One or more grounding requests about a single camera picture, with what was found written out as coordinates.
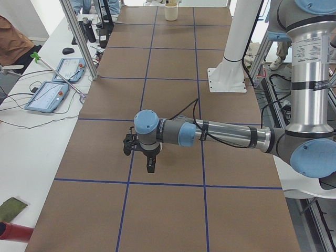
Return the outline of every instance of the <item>beige pants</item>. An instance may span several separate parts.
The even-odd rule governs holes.
[[[291,42],[278,42],[277,56],[285,57],[288,55],[288,48],[292,45]]]

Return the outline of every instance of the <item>light blue tablet device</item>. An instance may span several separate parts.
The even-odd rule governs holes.
[[[77,82],[84,74],[85,61],[83,58],[63,58],[58,64],[58,71],[69,82]],[[52,78],[54,82],[64,82],[58,75]]]
[[[45,81],[25,105],[25,109],[51,113],[63,101],[68,91],[69,86],[66,83]]]

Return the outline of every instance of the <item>person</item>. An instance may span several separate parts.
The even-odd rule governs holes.
[[[82,14],[96,14],[95,5],[93,0],[70,0],[72,9],[76,15],[79,14],[82,9]],[[120,13],[119,0],[107,0],[111,15],[118,15]],[[100,0],[101,6],[104,6],[103,0]]]
[[[41,46],[35,46],[10,21],[0,16],[0,65],[23,65],[22,69],[14,70],[22,74],[32,61],[30,54],[40,49]]]
[[[269,65],[269,69],[272,71],[277,70],[282,63],[284,63],[284,60],[286,59],[286,56],[288,55],[288,48],[292,45],[289,41],[284,42],[278,42],[277,47],[277,56],[278,58]]]

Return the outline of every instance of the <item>red cylinder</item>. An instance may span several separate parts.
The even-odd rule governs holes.
[[[0,240],[27,243],[34,229],[8,222],[0,222]]]

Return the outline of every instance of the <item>green cloth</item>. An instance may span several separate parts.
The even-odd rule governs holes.
[[[26,206],[16,198],[6,200],[0,206],[0,222],[11,222]]]

